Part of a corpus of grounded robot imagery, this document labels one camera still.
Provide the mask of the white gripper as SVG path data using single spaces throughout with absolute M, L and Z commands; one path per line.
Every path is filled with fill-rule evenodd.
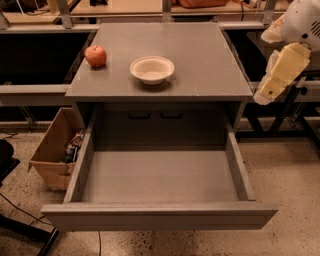
M 294 0 L 285 15 L 261 34 L 261 39 L 290 43 L 271 54 L 259 84 L 259 99 L 275 100 L 308 66 L 311 50 L 320 50 L 320 0 Z

